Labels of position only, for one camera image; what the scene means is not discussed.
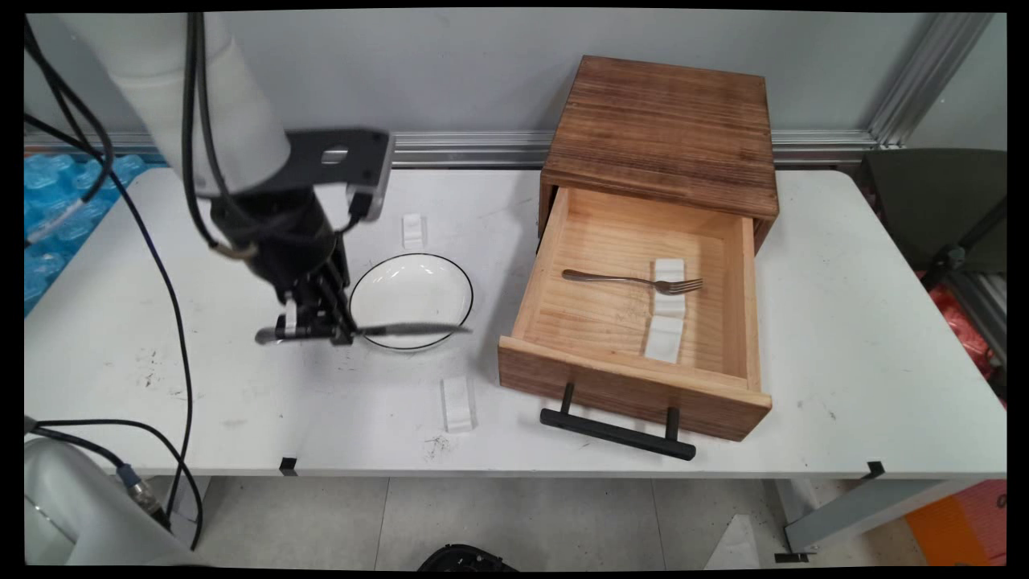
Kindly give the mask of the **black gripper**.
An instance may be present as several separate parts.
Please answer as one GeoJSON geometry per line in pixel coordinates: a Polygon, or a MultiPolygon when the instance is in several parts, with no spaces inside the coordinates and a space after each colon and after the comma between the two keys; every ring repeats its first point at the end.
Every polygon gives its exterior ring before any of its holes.
{"type": "Polygon", "coordinates": [[[342,238],[351,226],[332,227],[312,187],[213,200],[210,217],[232,248],[253,251],[244,263],[285,304],[277,342],[355,341],[342,238]]]}

